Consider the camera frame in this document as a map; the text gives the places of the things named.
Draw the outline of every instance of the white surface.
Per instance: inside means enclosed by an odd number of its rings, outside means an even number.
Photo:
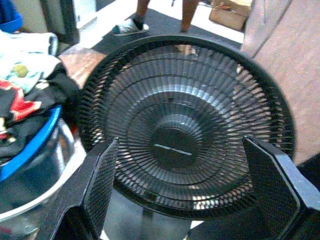
[[[77,29],[96,17],[96,0],[73,0],[73,5]]]
[[[175,0],[174,6],[171,7],[172,0],[151,0],[149,8],[169,17],[181,20],[182,1],[183,0]],[[80,30],[80,45],[90,49],[99,43],[102,40],[102,37],[109,33],[115,25],[121,23],[135,13],[137,2],[137,0],[116,0],[96,12],[96,21]],[[242,32],[210,21],[210,12],[210,7],[200,4],[195,11],[191,24],[224,38],[243,43],[244,34]]]
[[[202,224],[203,222],[204,222],[204,221],[192,221],[192,222],[191,222],[190,229],[195,228],[196,226]]]
[[[105,232],[105,230],[102,230],[101,236],[100,236],[101,240],[109,240],[109,238],[107,237],[107,234]]]

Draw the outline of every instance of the mesh panel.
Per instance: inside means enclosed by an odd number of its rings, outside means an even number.
[[[266,225],[275,237],[281,236],[300,210],[299,199],[268,153],[249,143],[245,146],[254,193]]]
[[[88,214],[88,219],[92,221],[91,225],[94,227],[97,238],[99,238],[101,230],[103,229],[109,206],[116,172],[118,146],[119,142],[116,139],[100,156],[84,198],[84,208]]]
[[[251,206],[244,135],[294,151],[291,115],[269,75],[206,40],[133,42],[100,63],[82,94],[86,150],[119,137],[115,187],[163,214],[207,219]]]

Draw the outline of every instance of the fan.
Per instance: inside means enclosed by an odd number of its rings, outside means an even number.
[[[243,53],[194,36],[147,37],[106,57],[78,115],[87,151],[119,137],[114,187],[178,218],[255,203],[243,136],[294,154],[291,113],[272,78]]]

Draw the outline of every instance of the pile of clothes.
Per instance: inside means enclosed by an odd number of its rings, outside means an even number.
[[[0,30],[0,166],[17,155],[49,118],[53,106],[74,112],[79,89],[55,57],[52,33]]]

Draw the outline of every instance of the blue object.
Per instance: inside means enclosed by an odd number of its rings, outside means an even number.
[[[62,111],[61,106],[57,106],[50,110],[51,116],[46,124],[39,130],[33,139],[25,146],[25,148],[13,159],[0,169],[0,182],[10,177],[20,167],[27,163],[40,149],[41,146],[50,137],[54,130]]]
[[[23,18],[10,0],[0,0],[0,30],[13,33],[23,24]]]

